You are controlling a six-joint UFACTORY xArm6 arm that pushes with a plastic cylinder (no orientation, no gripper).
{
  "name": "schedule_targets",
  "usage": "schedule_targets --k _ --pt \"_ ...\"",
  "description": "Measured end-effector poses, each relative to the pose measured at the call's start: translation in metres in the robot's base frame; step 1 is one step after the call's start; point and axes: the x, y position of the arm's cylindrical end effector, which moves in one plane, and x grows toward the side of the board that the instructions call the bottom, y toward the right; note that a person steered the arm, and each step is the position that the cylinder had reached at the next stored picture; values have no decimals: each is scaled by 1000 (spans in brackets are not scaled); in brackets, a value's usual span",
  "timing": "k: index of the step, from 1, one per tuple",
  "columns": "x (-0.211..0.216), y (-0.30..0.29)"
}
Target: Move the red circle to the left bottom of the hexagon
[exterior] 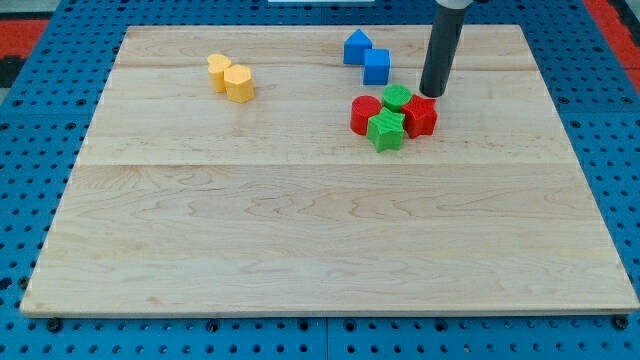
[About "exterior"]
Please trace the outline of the grey robot arm end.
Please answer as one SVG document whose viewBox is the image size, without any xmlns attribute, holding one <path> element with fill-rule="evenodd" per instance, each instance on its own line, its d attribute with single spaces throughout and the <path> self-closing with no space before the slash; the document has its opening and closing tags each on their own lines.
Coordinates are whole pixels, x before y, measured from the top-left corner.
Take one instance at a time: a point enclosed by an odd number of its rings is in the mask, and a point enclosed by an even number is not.
<svg viewBox="0 0 640 360">
<path fill-rule="evenodd" d="M 473 0 L 436 0 L 436 2 L 451 10 L 464 10 L 473 3 Z"/>
</svg>

